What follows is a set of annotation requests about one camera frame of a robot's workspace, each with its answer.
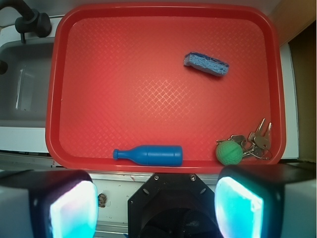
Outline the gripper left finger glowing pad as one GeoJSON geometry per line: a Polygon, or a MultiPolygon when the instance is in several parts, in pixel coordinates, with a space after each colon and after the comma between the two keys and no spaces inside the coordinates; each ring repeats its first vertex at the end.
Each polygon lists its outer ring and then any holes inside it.
{"type": "Polygon", "coordinates": [[[1,171],[2,238],[92,238],[98,191],[83,170],[1,171]]]}

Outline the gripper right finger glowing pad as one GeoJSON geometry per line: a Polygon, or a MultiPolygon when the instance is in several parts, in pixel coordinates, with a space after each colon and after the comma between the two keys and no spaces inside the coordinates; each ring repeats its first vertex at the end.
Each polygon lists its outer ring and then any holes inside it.
{"type": "Polygon", "coordinates": [[[225,238],[315,238],[316,165],[226,166],[214,207],[225,238]]]}

